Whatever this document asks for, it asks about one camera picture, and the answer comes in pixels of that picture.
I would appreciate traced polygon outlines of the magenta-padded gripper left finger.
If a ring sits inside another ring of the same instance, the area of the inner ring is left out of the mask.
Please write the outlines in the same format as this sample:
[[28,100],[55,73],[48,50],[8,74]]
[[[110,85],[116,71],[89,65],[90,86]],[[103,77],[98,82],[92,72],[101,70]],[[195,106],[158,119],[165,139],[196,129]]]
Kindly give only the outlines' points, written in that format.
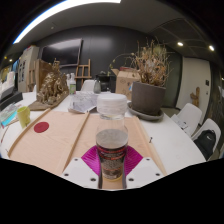
[[84,188],[101,189],[102,171],[97,147],[91,147],[82,157],[74,157],[61,177]]

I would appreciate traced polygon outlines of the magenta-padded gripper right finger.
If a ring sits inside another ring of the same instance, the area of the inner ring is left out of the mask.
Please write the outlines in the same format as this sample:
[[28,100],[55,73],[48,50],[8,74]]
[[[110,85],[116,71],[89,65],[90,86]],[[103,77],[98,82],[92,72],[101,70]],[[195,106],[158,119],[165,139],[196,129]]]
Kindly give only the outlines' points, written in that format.
[[122,185],[124,189],[135,189],[159,180],[163,173],[151,157],[143,157],[131,146],[127,147],[123,163]]

